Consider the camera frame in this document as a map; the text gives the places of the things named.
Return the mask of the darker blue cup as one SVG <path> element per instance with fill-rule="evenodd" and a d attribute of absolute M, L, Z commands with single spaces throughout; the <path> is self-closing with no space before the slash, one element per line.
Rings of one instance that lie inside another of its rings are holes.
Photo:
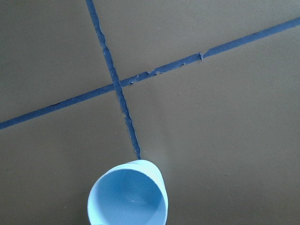
<path fill-rule="evenodd" d="M 93 185 L 87 202 L 92 225 L 164 225 L 168 212 L 155 182 L 128 163 L 113 167 Z"/>

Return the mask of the light blue cup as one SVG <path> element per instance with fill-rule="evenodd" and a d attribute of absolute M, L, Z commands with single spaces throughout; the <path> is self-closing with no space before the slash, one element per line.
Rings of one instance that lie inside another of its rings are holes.
<path fill-rule="evenodd" d="M 131 161 L 128 162 L 128 164 L 130 165 L 139 165 L 139 167 L 141 167 L 140 171 L 144 174 L 146 174 L 148 177 L 151 177 L 151 179 L 155 182 L 155 184 L 158 186 L 164 203 L 165 203 L 165 209 L 166 212 L 168 211 L 168 206 L 169 206 L 169 202 L 168 202 L 168 196 L 167 196 L 167 191 L 165 188 L 165 182 L 162 176 L 161 171 L 159 170 L 159 168 L 152 163 L 151 161 L 148 160 L 144 160 L 144 159 L 139 159 L 139 160 L 135 160 L 135 161 Z"/>

